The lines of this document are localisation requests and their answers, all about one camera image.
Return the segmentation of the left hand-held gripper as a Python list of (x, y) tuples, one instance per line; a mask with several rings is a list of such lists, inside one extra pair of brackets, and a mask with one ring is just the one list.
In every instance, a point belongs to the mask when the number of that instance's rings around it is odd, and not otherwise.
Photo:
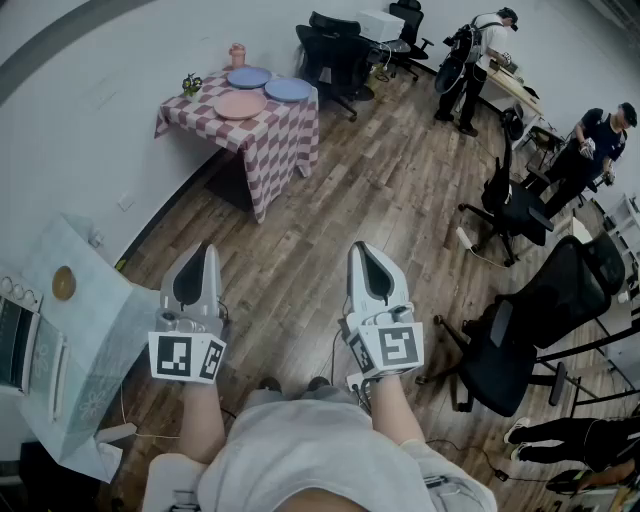
[(197, 243), (165, 273), (155, 330), (148, 334), (153, 377), (215, 382), (227, 348), (228, 320), (220, 305), (216, 261), (211, 244)]

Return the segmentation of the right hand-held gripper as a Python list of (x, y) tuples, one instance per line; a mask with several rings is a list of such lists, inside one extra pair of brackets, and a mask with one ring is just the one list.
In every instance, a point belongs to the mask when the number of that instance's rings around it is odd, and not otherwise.
[[(414, 318), (402, 269), (374, 246), (356, 242), (348, 277), (343, 339), (362, 376), (384, 378), (421, 367), (424, 328)], [(385, 307), (370, 311), (378, 306)]]

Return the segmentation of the big pink plate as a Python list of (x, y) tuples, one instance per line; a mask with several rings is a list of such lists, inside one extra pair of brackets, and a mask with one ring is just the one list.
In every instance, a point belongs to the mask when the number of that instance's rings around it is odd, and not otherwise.
[(266, 106), (265, 96), (254, 90), (232, 90), (213, 99), (216, 114), (227, 120), (254, 118)]

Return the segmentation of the big blue plate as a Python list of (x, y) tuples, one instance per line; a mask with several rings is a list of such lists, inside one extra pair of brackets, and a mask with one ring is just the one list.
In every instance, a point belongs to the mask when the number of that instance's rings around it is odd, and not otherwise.
[(264, 85), (264, 91), (274, 100), (294, 103), (307, 100), (313, 92), (313, 86), (298, 78), (276, 78)]
[(228, 83), (238, 89), (262, 88), (272, 78), (272, 73), (259, 67), (241, 67), (227, 75)]

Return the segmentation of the person's left forearm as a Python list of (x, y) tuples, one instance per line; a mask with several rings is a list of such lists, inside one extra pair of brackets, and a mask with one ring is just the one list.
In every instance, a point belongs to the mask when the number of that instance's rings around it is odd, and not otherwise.
[(225, 425), (215, 384), (187, 383), (177, 450), (209, 465), (226, 443)]

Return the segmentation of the person's right forearm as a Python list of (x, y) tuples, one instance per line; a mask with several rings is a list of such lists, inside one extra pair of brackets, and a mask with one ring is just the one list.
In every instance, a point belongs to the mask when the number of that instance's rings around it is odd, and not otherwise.
[(425, 443), (423, 431), (397, 375), (386, 376), (370, 384), (370, 410), (373, 428), (394, 443)]

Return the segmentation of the person's grey trousers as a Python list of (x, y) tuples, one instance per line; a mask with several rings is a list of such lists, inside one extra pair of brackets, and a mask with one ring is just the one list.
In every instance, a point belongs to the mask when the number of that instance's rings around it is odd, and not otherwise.
[(354, 406), (358, 405), (357, 399), (346, 391), (331, 385), (326, 385), (315, 390), (306, 389), (296, 394), (283, 394), (282, 392), (271, 389), (256, 389), (249, 394), (243, 409), (246, 410), (251, 407), (269, 403), (292, 400), (317, 400)]

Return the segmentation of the black mesh office chair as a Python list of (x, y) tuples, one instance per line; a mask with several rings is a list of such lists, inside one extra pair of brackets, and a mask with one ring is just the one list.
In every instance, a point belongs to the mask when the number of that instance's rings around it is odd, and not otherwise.
[(563, 237), (534, 277), (518, 292), (495, 297), (476, 320), (456, 331), (441, 315), (434, 318), (461, 350), (455, 374), (468, 391), (461, 412), (479, 402), (503, 416), (514, 415), (527, 388), (548, 386), (558, 403), (568, 382), (560, 354), (539, 356), (582, 325), (604, 314), (625, 279), (623, 259), (606, 232), (582, 243)]
[(357, 21), (337, 19), (316, 11), (307, 25), (297, 25), (302, 46), (301, 78), (312, 84), (321, 97), (342, 106), (355, 122), (357, 111), (349, 101), (358, 99), (372, 68), (371, 43), (360, 36)]

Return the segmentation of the red white checkered tablecloth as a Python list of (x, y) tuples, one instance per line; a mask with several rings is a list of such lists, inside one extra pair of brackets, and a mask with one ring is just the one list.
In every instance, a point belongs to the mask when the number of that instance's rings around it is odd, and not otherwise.
[(203, 79), (202, 94), (196, 100), (178, 95), (163, 102), (158, 111), (154, 136), (163, 136), (171, 125), (193, 132), (244, 160), (248, 191), (257, 223), (267, 208), (298, 171), (312, 174), (318, 161), (318, 90), (313, 87), (307, 99), (282, 102), (266, 98), (266, 106), (246, 120), (226, 120), (214, 111), (214, 100), (233, 87), (226, 67)]

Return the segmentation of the person's grey shirt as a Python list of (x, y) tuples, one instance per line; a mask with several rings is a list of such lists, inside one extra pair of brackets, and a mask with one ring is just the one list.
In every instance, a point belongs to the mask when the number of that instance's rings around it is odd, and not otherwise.
[(304, 491), (365, 512), (498, 512), (493, 493), (422, 435), (384, 433), (332, 386), (297, 400), (254, 391), (212, 462), (152, 461), (142, 512), (281, 512)]

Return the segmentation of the black round hanging device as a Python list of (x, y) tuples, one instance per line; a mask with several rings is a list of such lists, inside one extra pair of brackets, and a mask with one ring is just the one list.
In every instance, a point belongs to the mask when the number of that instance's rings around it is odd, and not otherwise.
[(440, 64), (435, 79), (435, 90), (438, 94), (449, 92), (463, 76), (468, 51), (451, 51)]

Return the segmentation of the white wooden desk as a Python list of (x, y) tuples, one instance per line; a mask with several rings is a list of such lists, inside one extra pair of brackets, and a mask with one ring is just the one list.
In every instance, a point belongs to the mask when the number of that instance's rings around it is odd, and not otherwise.
[(512, 143), (513, 149), (524, 143), (530, 130), (538, 124), (544, 115), (541, 100), (526, 89), (516, 77), (501, 67), (489, 68), (487, 82), (481, 97), (499, 112), (516, 104), (522, 107), (524, 132), (517, 141)]

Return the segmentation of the white shelf unit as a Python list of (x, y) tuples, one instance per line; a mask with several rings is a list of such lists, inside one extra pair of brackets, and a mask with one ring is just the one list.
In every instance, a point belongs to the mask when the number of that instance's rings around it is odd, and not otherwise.
[(623, 194), (604, 213), (604, 225), (609, 235), (622, 243), (622, 255), (630, 256), (640, 271), (640, 206), (636, 198)]

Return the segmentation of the black backpack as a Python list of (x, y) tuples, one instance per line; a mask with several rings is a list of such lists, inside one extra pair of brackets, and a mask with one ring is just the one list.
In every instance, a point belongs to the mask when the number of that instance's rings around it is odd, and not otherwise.
[(475, 64), (482, 54), (482, 29), (477, 24), (477, 18), (459, 28), (443, 43), (450, 47), (449, 57), (463, 64)]

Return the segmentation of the white box appliance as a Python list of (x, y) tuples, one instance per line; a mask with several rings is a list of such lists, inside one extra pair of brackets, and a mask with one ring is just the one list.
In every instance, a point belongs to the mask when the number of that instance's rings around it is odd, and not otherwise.
[(356, 21), (362, 37), (380, 43), (399, 39), (405, 25), (402, 18), (381, 10), (361, 10)]

